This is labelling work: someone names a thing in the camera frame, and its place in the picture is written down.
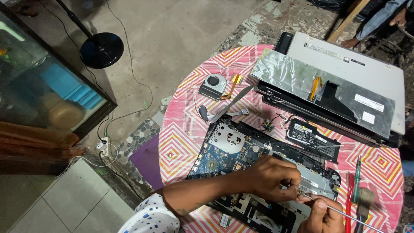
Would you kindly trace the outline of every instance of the green screwdriver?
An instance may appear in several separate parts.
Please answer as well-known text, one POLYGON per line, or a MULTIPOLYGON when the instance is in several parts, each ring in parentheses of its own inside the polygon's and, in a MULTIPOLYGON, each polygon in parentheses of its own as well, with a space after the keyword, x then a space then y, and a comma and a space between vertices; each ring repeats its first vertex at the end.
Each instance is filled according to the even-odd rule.
POLYGON ((355 184, 354 184, 354 192, 352 194, 352 202, 358 203, 359 199, 359 181, 361 180, 361 156, 358 157, 358 161, 356 162, 356 170, 355 170, 355 184))

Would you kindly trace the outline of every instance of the white patterned sleeve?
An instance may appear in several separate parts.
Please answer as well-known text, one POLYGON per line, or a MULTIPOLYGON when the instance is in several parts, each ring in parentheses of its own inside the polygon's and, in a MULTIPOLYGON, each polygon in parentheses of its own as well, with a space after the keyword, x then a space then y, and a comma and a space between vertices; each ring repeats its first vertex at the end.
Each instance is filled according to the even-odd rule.
POLYGON ((118 233, 178 233, 180 221, 167 209, 161 195, 154 193, 135 209, 118 233))

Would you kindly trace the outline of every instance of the purple cloth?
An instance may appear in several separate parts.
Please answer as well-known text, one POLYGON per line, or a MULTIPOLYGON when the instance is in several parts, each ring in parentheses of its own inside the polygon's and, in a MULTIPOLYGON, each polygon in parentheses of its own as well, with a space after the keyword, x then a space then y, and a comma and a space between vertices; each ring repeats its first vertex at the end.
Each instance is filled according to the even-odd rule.
POLYGON ((130 156, 131 162, 154 190, 164 187, 158 161, 158 136, 152 137, 130 156))

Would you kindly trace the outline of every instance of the fish tank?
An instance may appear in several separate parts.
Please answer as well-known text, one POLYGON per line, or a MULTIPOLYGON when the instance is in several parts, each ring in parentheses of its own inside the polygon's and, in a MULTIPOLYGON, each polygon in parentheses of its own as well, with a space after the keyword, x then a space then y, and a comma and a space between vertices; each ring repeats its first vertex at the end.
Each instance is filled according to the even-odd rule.
POLYGON ((0 121, 89 133, 116 102, 0 3, 0 121))

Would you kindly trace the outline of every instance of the patterned tablecloth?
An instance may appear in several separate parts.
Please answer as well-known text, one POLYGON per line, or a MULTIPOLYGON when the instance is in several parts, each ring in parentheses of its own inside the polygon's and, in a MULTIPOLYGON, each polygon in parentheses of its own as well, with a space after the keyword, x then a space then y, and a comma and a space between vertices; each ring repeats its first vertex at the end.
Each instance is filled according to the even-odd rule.
MULTIPOLYGON (((208 129, 206 124, 197 114, 195 105, 204 105, 209 113, 216 114, 230 100, 215 102, 202 95, 197 95, 198 88, 208 74, 220 73, 227 79, 225 92, 231 88, 230 77, 233 73, 241 74, 244 79, 237 85, 233 97, 243 88, 255 84, 249 78, 253 65, 259 58, 264 48, 272 48, 271 45, 255 45, 235 48, 220 53, 205 61, 178 86, 165 113, 159 136, 159 163, 161 177, 164 184, 170 184, 185 179, 200 151, 201 144, 208 129)), ((274 108, 262 102, 262 96, 253 90, 238 101, 230 112, 239 112, 248 108, 247 116, 235 116, 233 121, 243 121, 259 130, 264 119, 272 119, 276 113, 283 114, 286 118, 289 113, 274 108)), ((273 125, 275 129, 270 136, 286 141, 285 134, 288 124, 281 127, 276 118, 273 125)), ((403 175, 401 160, 397 149, 372 148, 335 133, 331 130, 317 126, 318 130, 330 138, 337 139, 343 146, 339 151, 339 165, 328 163, 328 166, 339 172, 342 178, 338 201, 343 205, 346 201, 346 174, 355 171, 355 163, 358 156, 362 155, 361 186, 368 187, 377 193, 375 206, 371 208, 368 224, 381 229, 384 232, 394 232, 402 208, 403 175)), ((353 206, 352 215, 355 216, 356 208, 353 206)), ((185 218, 181 219, 184 230, 188 232, 254 232, 236 219, 231 220, 226 230, 219 226, 221 213, 207 206, 200 207, 185 218)), ((365 228, 365 232, 374 232, 365 228)))

